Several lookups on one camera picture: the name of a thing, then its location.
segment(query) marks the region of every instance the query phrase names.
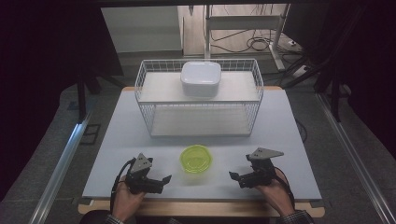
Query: power strip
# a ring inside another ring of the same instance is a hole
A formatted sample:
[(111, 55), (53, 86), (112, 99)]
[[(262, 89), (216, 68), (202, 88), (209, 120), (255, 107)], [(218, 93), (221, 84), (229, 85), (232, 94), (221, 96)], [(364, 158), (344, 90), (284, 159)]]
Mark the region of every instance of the power strip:
[(301, 75), (303, 75), (309, 69), (311, 69), (311, 68), (306, 66), (306, 65), (303, 65), (293, 74), (293, 76), (294, 77), (300, 77)]

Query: dark background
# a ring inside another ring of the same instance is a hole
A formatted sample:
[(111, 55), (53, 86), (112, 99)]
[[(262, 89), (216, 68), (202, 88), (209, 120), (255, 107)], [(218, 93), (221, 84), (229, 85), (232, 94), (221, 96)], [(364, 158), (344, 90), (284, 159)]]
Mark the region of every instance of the dark background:
[(99, 7), (6, 1), (0, 17), (3, 199), (50, 126), (61, 92), (81, 76), (97, 93), (92, 69), (122, 71)]
[(351, 89), (350, 106), (396, 158), (395, 3), (291, 4), (284, 33), (304, 47), (311, 63), (322, 63), (346, 30), (354, 10), (365, 2), (367, 8), (336, 57), (335, 71), (341, 84)]

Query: sleeve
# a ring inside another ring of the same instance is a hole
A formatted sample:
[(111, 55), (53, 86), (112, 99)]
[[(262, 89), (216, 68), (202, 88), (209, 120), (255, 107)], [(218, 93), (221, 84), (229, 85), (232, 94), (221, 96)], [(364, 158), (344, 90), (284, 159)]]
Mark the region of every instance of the sleeve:
[(104, 224), (124, 224), (120, 220), (118, 220), (116, 217), (111, 216), (110, 214), (107, 215), (107, 218), (104, 222)]
[(280, 217), (276, 224), (314, 224), (314, 219), (306, 211), (296, 211), (286, 217)]

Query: human hand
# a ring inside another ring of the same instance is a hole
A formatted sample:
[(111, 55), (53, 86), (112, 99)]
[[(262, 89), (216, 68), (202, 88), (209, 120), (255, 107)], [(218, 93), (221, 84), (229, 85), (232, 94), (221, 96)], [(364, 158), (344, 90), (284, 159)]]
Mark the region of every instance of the human hand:
[(129, 191), (128, 186), (123, 182), (124, 180), (125, 176), (121, 178), (120, 183), (117, 186), (113, 213), (111, 214), (122, 222), (125, 222), (134, 215), (146, 195), (145, 192), (132, 194), (131, 191)]
[[(275, 171), (277, 176), (285, 181), (285, 183), (288, 183), (285, 175), (279, 169), (275, 168)], [(291, 215), (295, 212), (289, 194), (279, 181), (273, 179), (270, 185), (259, 185), (255, 188), (262, 193), (265, 201), (267, 201), (282, 217)]]

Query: white shelf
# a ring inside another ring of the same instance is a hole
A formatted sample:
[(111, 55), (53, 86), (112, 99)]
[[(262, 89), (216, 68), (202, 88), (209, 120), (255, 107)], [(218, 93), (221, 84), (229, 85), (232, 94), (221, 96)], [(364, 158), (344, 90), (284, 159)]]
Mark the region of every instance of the white shelf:
[(213, 98), (184, 95), (179, 72), (147, 72), (139, 104), (182, 102), (259, 102), (259, 94), (250, 71), (222, 71), (219, 91)]
[(157, 106), (152, 136), (250, 135), (243, 105)]

